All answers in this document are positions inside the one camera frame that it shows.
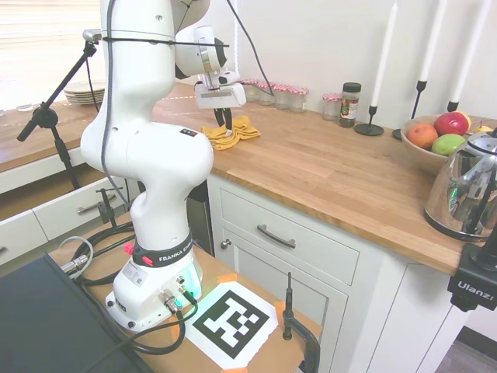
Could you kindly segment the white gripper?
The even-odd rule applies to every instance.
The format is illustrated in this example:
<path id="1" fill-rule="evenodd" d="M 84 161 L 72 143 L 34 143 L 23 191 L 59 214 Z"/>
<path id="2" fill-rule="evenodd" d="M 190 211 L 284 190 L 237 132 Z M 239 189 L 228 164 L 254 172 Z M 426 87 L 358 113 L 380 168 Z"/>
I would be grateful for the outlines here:
<path id="1" fill-rule="evenodd" d="M 198 84 L 194 86 L 194 89 L 197 106 L 200 109 L 214 110 L 218 126 L 222 127 L 225 124 L 226 135 L 231 136 L 233 122 L 230 108 L 241 107 L 246 104 L 245 90 L 242 84 L 236 82 L 219 86 L 217 89 L 208 89 L 205 85 Z"/>

